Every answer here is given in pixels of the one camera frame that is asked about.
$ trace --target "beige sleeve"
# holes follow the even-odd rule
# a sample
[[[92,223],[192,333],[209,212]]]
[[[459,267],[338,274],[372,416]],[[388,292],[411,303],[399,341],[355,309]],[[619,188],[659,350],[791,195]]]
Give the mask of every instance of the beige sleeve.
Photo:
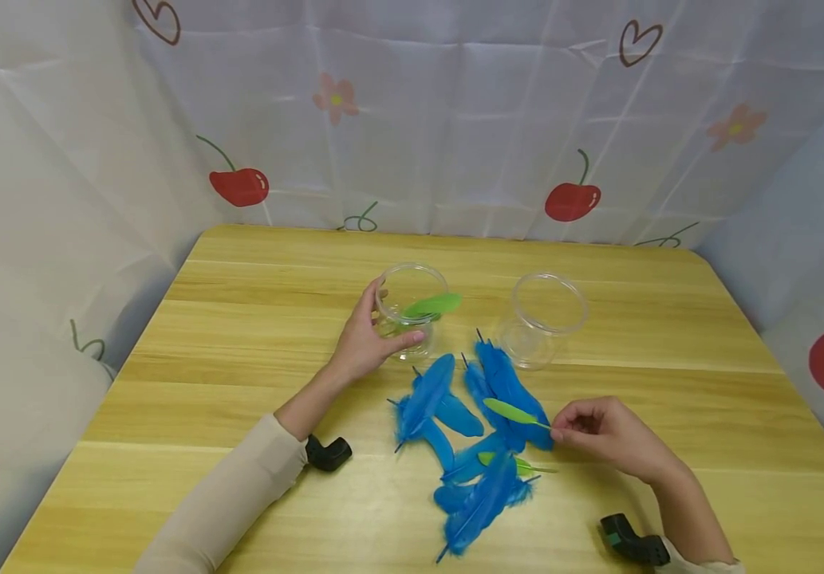
[[[212,574],[258,515],[277,501],[306,465],[299,442],[265,415],[182,501],[135,574]]]
[[[679,550],[666,537],[660,537],[664,540],[664,545],[667,546],[667,551],[670,553],[670,564],[654,568],[657,574],[745,574],[746,570],[743,564],[737,560],[733,564],[725,564],[724,562],[706,562],[704,564],[693,564],[683,558]]]

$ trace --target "right hand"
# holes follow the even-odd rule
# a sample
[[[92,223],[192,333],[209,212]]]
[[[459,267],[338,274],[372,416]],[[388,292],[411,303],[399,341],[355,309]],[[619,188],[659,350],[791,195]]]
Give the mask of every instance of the right hand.
[[[552,439],[600,458],[649,485],[688,467],[616,397],[568,403],[552,421]]]

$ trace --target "feather pile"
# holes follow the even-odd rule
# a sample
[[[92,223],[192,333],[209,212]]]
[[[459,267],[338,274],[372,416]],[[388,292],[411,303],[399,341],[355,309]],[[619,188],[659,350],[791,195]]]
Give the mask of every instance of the feather pile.
[[[502,349],[491,344],[491,340],[485,342],[479,333],[475,354],[479,364],[463,358],[466,388],[495,430],[473,445],[454,452],[447,435],[434,421],[437,418],[464,436],[485,434],[482,421],[450,392],[455,368],[453,355],[441,356],[424,374],[416,369],[412,393],[398,403],[389,400],[396,412],[396,452],[406,442],[423,439],[434,449],[443,469],[442,485],[434,492],[434,502],[447,513],[444,524],[447,543],[437,562],[448,553],[462,555],[504,508],[532,497],[533,481],[538,477],[522,480],[515,459],[515,454],[521,453],[527,442],[544,450],[552,448],[548,430],[509,421],[483,405],[488,398],[502,400],[540,422],[549,423],[539,401],[517,379],[514,365]],[[492,454],[488,466],[479,460],[479,453]]]

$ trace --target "white curtain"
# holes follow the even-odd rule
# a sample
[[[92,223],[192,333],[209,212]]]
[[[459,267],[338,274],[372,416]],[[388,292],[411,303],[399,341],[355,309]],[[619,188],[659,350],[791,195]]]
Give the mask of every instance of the white curtain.
[[[697,246],[824,121],[824,2],[0,0],[0,564],[199,232]]]
[[[824,426],[824,125],[701,253]]]
[[[824,121],[824,2],[136,6],[239,222],[696,246]]]
[[[0,564],[199,232],[232,217],[128,8],[0,0]]]

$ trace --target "cherry stem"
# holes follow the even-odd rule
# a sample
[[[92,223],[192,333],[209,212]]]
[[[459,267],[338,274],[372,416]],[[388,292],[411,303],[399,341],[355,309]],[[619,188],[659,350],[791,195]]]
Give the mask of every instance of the cherry stem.
[[[589,171],[589,157],[587,157],[585,151],[580,148],[578,148],[578,153],[585,158],[585,174],[581,176],[581,182],[578,184],[579,186],[583,186],[583,180],[585,180],[585,177],[587,177],[587,171]]]
[[[220,155],[222,155],[222,156],[223,156],[223,158],[224,158],[224,159],[227,161],[227,163],[230,165],[230,171],[236,171],[236,168],[234,167],[234,163],[232,163],[232,162],[230,161],[230,158],[229,158],[229,157],[227,157],[226,153],[224,153],[224,152],[223,152],[223,150],[222,150],[222,149],[220,149],[220,147],[217,147],[217,145],[216,145],[216,144],[214,144],[214,143],[213,143],[213,141],[211,141],[211,140],[209,140],[209,139],[207,139],[207,138],[205,138],[205,137],[202,137],[202,136],[200,136],[200,135],[198,135],[198,134],[196,134],[196,133],[195,133],[195,138],[198,138],[199,140],[204,141],[204,143],[206,143],[207,145],[210,145],[210,146],[211,146],[211,147],[213,147],[215,150],[219,151],[219,152],[220,152]]]

